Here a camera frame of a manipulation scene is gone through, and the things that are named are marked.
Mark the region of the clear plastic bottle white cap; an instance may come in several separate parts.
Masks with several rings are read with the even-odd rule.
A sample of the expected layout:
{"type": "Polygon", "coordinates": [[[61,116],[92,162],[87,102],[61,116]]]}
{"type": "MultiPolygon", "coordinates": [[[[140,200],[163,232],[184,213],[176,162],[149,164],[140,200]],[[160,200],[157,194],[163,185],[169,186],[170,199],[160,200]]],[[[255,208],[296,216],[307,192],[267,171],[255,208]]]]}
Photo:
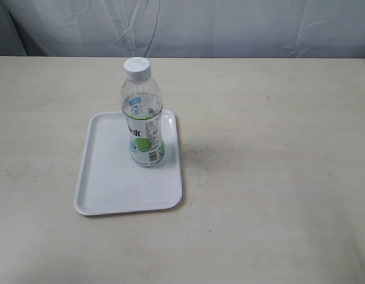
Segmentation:
{"type": "Polygon", "coordinates": [[[151,167],[163,159],[165,152],[160,89],[152,78],[148,59],[129,58],[124,69],[126,80],[120,90],[121,109],[130,133],[130,155],[140,166],[151,167]]]}

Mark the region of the white rectangular plastic tray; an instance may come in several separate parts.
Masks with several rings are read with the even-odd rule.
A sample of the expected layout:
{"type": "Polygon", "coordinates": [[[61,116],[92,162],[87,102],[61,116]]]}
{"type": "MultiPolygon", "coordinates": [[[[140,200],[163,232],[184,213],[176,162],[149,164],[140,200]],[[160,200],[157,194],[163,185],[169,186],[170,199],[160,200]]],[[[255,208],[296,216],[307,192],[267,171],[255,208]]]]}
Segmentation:
{"type": "Polygon", "coordinates": [[[130,156],[122,112],[103,112],[89,121],[74,198],[85,216],[173,208],[182,199],[177,119],[161,115],[165,156],[153,167],[141,167],[130,156]]]}

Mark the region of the white wrinkled backdrop cloth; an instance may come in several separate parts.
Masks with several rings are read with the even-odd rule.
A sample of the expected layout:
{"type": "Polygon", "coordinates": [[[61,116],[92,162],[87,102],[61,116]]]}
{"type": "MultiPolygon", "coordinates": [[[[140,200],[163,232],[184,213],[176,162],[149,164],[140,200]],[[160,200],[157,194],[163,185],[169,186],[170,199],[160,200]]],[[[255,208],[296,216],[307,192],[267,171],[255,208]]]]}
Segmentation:
{"type": "Polygon", "coordinates": [[[365,1],[0,1],[0,56],[365,58],[365,1]]]}

